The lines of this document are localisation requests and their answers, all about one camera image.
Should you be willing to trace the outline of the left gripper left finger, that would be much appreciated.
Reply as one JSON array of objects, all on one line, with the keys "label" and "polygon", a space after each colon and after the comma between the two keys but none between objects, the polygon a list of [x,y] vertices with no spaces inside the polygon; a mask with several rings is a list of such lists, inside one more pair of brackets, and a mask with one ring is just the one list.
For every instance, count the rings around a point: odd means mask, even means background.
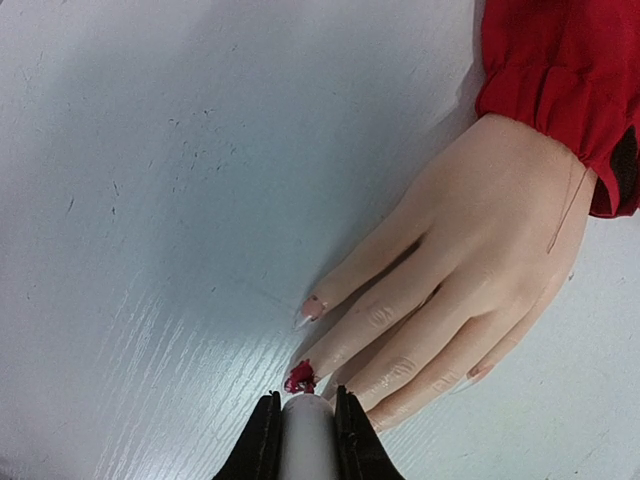
[{"label": "left gripper left finger", "polygon": [[281,396],[257,402],[236,444],[213,480],[276,480],[281,444]]}]

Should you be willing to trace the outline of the white nail polish cap brush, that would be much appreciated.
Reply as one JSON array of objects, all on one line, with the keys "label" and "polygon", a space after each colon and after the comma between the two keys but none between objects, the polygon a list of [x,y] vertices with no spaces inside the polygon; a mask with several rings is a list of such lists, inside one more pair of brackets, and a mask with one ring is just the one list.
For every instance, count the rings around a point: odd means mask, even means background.
[{"label": "white nail polish cap brush", "polygon": [[330,404],[317,395],[298,395],[284,405],[282,421],[278,478],[338,479],[334,411]]}]

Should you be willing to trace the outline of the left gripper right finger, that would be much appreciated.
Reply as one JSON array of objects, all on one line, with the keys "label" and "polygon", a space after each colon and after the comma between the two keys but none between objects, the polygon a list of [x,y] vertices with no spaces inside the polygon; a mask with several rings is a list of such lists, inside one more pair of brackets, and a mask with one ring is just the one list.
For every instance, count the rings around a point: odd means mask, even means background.
[{"label": "left gripper right finger", "polygon": [[337,389],[334,424],[341,479],[404,480],[357,397],[345,386]]}]

